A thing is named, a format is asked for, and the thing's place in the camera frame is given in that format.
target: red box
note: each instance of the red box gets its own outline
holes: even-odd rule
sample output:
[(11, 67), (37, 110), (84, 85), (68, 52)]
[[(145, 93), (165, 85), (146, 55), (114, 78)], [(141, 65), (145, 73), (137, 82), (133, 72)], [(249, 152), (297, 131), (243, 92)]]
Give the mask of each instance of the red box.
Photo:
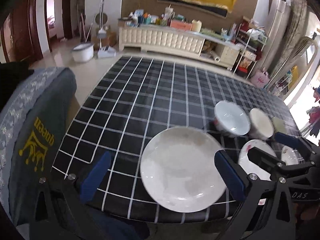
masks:
[(192, 24), (191, 23), (183, 23), (180, 21), (172, 20), (170, 23), (170, 27), (184, 30), (184, 31), (191, 31)]

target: mop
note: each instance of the mop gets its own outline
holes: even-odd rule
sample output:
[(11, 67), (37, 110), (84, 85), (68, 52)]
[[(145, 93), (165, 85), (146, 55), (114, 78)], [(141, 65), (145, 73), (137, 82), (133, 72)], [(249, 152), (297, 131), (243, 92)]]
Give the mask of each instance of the mop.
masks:
[(107, 32), (102, 28), (103, 27), (103, 7), (104, 7), (104, 0), (101, 1), (100, 4), (100, 30), (98, 31), (98, 39), (100, 40), (100, 49), (98, 51), (98, 58), (105, 58), (105, 57), (115, 57), (116, 50), (110, 46), (102, 47), (102, 39), (107, 37)]

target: tiled floor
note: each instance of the tiled floor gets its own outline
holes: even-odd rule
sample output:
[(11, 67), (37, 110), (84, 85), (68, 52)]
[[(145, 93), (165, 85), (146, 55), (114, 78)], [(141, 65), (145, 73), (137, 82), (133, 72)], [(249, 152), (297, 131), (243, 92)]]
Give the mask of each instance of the tiled floor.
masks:
[(236, 80), (249, 83), (247, 80), (234, 75), (231, 71), (226, 68), (214, 66), (208, 63), (204, 63), (197, 60), (187, 59), (184, 57), (176, 57), (161, 53), (141, 53), (137, 48), (126, 48), (122, 52), (118, 52), (114, 58), (104, 58), (97, 59), (95, 56), (92, 60), (87, 63), (76, 63), (74, 62), (71, 49), (79, 43), (79, 39), (72, 39), (68, 41), (60, 42), (59, 46), (53, 48), (51, 54), (44, 55), (44, 59), (33, 64), (32, 68), (42, 68), (42, 67), (70, 67), (70, 69), (76, 75), (77, 81), (77, 91), (76, 99), (79, 105), (84, 103), (87, 96), (90, 94), (92, 88), (98, 83), (102, 76), (110, 69), (112, 64), (114, 64), (123, 55), (137, 56), (137, 57), (148, 57), (158, 60), (172, 61), (179, 64), (186, 64), (189, 66), (194, 66), (198, 68), (207, 69), (215, 73), (232, 77)]

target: paper roll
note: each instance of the paper roll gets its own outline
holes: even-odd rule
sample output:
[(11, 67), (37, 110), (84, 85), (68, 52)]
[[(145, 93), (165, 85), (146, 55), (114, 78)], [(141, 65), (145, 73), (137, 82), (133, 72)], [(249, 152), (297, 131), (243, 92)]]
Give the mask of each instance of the paper roll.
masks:
[(213, 50), (210, 51), (210, 55), (211, 57), (215, 60), (215, 61), (218, 61), (220, 62), (220, 57), (217, 55), (217, 53), (215, 53)]

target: checkered tablecloth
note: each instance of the checkered tablecloth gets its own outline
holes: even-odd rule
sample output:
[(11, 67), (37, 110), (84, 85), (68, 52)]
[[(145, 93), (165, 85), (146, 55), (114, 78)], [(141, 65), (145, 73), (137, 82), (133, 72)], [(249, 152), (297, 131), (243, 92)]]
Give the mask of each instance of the checkered tablecloth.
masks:
[[(267, 92), (191, 66), (150, 58), (122, 57), (94, 88), (66, 133), (53, 164), (52, 175), (78, 174), (97, 152), (112, 154), (111, 166), (99, 186), (92, 207), (110, 214), (147, 222), (203, 222), (232, 216), (239, 203), (228, 190), (212, 206), (194, 213), (173, 212), (159, 206), (140, 177), (140, 158), (148, 142), (169, 127), (203, 129), (236, 162), (247, 136), (222, 136), (212, 125), (214, 106), (233, 101), (248, 114), (259, 108), (286, 123), (288, 134), (299, 135), (287, 106)], [(282, 145), (267, 140), (280, 156)]]

